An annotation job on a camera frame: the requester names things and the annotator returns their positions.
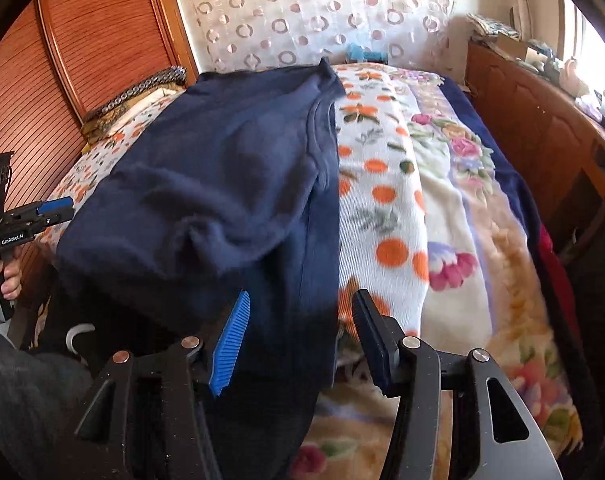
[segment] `white wall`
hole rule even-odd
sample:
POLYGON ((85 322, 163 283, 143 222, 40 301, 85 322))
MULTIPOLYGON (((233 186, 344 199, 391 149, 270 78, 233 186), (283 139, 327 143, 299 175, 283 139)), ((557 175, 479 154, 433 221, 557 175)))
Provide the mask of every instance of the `white wall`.
POLYGON ((558 0, 528 0, 531 11, 533 36, 557 50, 560 32, 560 12, 558 0))
POLYGON ((509 23, 510 0, 458 0, 454 17, 449 25, 449 57, 447 60, 448 75, 458 82, 464 81, 467 65, 467 44, 471 36, 471 24, 465 16, 468 12, 495 18, 509 23))

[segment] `wooden door frame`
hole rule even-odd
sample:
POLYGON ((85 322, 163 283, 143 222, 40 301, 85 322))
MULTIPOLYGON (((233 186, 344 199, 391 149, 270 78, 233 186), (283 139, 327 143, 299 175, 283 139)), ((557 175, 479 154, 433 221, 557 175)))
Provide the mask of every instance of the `wooden door frame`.
POLYGON ((187 69, 186 81, 188 85, 195 83, 198 78, 198 68, 189 45, 185 24, 178 7, 178 0, 151 0, 151 7, 153 7, 160 35, 170 61, 187 69))

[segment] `metal screw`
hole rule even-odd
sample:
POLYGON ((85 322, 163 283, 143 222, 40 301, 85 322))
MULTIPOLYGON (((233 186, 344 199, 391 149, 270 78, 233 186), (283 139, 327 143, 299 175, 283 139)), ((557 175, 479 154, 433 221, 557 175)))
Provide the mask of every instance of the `metal screw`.
POLYGON ((480 363, 486 363, 491 358, 491 356, 489 355, 489 352, 487 352, 484 348, 476 348, 472 352, 472 355, 473 355, 473 358, 480 363))
POLYGON ((200 340, 195 335, 190 335, 188 337, 185 337, 181 343, 183 348, 186 348, 186 349, 196 348, 199 344, 200 344, 200 340))
POLYGON ((127 352, 126 350, 121 350, 119 352, 116 352, 112 359, 114 360, 114 363, 121 365, 122 363, 127 362, 129 360, 129 357, 129 352, 127 352))
POLYGON ((402 344, 406 346, 406 348, 420 348, 420 339, 413 337, 412 335, 408 335, 402 339, 402 344))

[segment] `copper screw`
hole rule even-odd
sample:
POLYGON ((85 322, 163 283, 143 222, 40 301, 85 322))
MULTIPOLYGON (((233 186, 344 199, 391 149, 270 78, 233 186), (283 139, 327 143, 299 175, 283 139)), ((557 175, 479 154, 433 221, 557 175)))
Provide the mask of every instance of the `copper screw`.
POLYGON ((186 349, 196 348, 200 344, 200 340, 195 335, 190 335, 185 337, 181 344, 186 349))
POLYGON ((119 352, 116 352, 112 359, 114 360, 114 363, 121 365, 122 363, 127 362, 129 360, 129 357, 129 352, 127 352, 126 350, 121 350, 119 352))

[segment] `pillow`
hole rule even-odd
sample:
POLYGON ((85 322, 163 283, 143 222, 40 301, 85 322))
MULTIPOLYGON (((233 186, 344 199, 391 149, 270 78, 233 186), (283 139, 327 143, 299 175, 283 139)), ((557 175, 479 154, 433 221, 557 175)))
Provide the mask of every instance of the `pillow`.
POLYGON ((167 88, 174 91, 182 90, 186 83, 186 68, 172 66, 148 77, 147 79, 127 88, 111 101, 91 110, 84 117, 84 124, 80 133, 91 146, 100 139, 109 136, 111 126, 127 110, 141 101, 158 88, 167 88))

